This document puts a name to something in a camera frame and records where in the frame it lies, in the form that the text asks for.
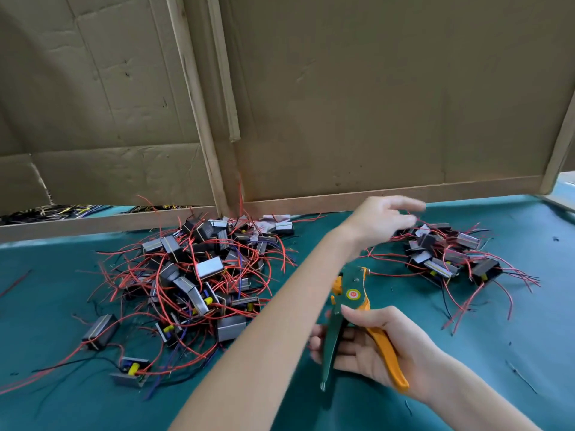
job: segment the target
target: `hand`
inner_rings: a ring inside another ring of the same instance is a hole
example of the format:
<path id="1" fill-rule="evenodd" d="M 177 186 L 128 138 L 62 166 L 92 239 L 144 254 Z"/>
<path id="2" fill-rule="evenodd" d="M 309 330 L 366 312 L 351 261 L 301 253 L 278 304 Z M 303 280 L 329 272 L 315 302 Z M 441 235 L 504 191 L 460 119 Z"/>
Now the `hand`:
<path id="1" fill-rule="evenodd" d="M 355 372 L 392 387 L 391 377 L 376 343 L 361 327 L 383 328 L 397 351 L 401 371 L 409 382 L 407 395 L 427 403 L 433 392 L 432 379 L 436 370 L 441 368 L 449 356 L 433 343 L 425 331 L 395 307 L 364 311 L 342 305 L 341 312 L 356 327 L 347 328 L 343 332 L 334 368 Z M 311 356 L 316 363 L 321 363 L 325 333 L 324 325 L 316 325 L 309 339 Z"/>
<path id="2" fill-rule="evenodd" d="M 387 242 L 396 231 L 415 225 L 414 215 L 401 215 L 398 209 L 423 211 L 426 204 L 406 196 L 370 196 L 337 229 L 356 243 L 357 257 L 361 250 Z"/>

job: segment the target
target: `circular label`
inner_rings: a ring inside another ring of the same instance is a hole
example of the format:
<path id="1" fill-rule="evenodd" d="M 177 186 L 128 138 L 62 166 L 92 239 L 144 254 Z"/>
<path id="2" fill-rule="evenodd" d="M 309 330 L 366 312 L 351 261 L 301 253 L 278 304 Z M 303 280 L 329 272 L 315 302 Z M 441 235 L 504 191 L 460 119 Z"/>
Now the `circular label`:
<path id="1" fill-rule="evenodd" d="M 346 296 L 349 299 L 352 299 L 355 301 L 356 299 L 359 299 L 359 297 L 361 297 L 361 293 L 359 293 L 359 290 L 357 290 L 357 289 L 349 289 L 346 293 Z"/>

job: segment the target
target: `workbench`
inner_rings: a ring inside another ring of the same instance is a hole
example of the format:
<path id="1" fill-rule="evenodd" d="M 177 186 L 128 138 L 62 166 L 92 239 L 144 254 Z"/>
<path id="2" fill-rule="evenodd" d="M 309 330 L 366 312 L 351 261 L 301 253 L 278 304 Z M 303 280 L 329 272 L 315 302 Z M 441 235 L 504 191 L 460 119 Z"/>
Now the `workbench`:
<path id="1" fill-rule="evenodd" d="M 316 222 L 297 224 L 289 246 L 301 262 L 322 236 L 349 213 L 333 213 Z M 419 277 L 368 277 L 371 307 L 395 305 L 419 324 L 443 350 L 465 363 L 501 395 L 509 399 L 544 430 L 572 429 L 575 423 L 575 307 L 573 217 L 530 196 L 513 196 L 430 205 L 427 222 L 449 222 L 470 229 L 480 222 L 491 230 L 486 251 L 496 254 L 530 275 L 541 278 L 541 288 L 529 293 L 519 278 L 501 277 L 510 291 L 514 311 L 507 321 L 508 299 L 498 287 L 481 291 L 477 311 L 468 313 L 457 333 L 441 330 L 446 322 L 439 289 Z M 86 303 L 90 292 L 102 282 L 97 271 L 102 256 L 93 251 L 116 251 L 147 233 L 114 233 L 49 241 L 5 244 L 0 248 L 4 272 L 0 291 L 28 269 L 33 271 L 0 299 L 2 355 L 0 383 L 30 375 L 32 369 L 48 367 L 72 352 L 86 326 L 71 313 L 95 320 Z M 400 244 L 387 244 L 390 249 Z M 399 263 L 368 260 L 367 267 L 387 274 L 406 274 Z M 278 275 L 274 290 L 293 272 Z M 451 287 L 458 301 L 472 292 L 459 282 Z M 108 304 L 105 311 L 118 311 Z M 145 332 L 122 326 L 114 338 L 129 336 L 126 355 L 153 358 L 159 340 Z M 80 352 L 78 358 L 91 352 Z M 102 353 L 112 359 L 119 351 Z M 508 363 L 535 388 L 535 393 Z M 158 390 L 144 402 L 144 392 L 116 387 L 103 360 L 92 360 L 53 371 L 40 381 L 2 396 L 0 430 L 159 430 L 169 426 L 205 369 L 190 382 Z M 443 430 L 448 427 L 425 405 L 409 400 L 363 377 L 335 372 L 333 389 L 320 391 L 320 367 L 304 351 L 274 423 L 274 430 Z M 246 387 L 249 396 L 250 387 Z M 234 405 L 220 405 L 233 409 Z M 246 429 L 237 424 L 234 429 Z"/>

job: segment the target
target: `orange handle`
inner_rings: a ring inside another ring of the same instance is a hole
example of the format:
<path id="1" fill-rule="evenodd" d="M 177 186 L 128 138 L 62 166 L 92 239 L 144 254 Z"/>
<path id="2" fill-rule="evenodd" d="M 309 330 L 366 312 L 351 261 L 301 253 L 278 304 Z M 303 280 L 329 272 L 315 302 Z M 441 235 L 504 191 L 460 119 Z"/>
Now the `orange handle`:
<path id="1" fill-rule="evenodd" d="M 401 372 L 399 362 L 397 361 L 397 354 L 395 349 L 393 349 L 393 345 L 387 333 L 381 328 L 367 328 L 367 333 L 376 342 L 389 375 L 392 377 L 393 384 L 398 391 L 405 393 L 409 389 L 409 382 L 405 379 L 403 372 Z"/>

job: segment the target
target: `wire stripper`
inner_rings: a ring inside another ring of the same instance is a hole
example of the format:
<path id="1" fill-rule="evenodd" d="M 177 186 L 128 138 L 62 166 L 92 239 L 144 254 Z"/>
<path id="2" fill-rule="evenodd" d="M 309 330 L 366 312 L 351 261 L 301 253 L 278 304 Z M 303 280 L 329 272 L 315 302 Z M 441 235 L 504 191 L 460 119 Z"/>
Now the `wire stripper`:
<path id="1" fill-rule="evenodd" d="M 321 365 L 320 388 L 322 391 L 326 391 L 329 372 L 334 366 L 339 341 L 348 324 L 348 321 L 341 314 L 341 305 L 347 305 L 352 309 L 370 310 L 369 299 L 365 293 L 365 277 L 368 274 L 369 269 L 367 268 L 346 266 L 343 267 L 340 275 L 334 281 L 331 295 L 331 303 L 334 308 L 331 311 L 327 326 Z M 387 333 L 381 328 L 365 328 L 365 330 L 376 342 L 393 384 L 398 391 L 405 393 L 409 389 L 409 383 L 401 372 L 396 351 Z"/>

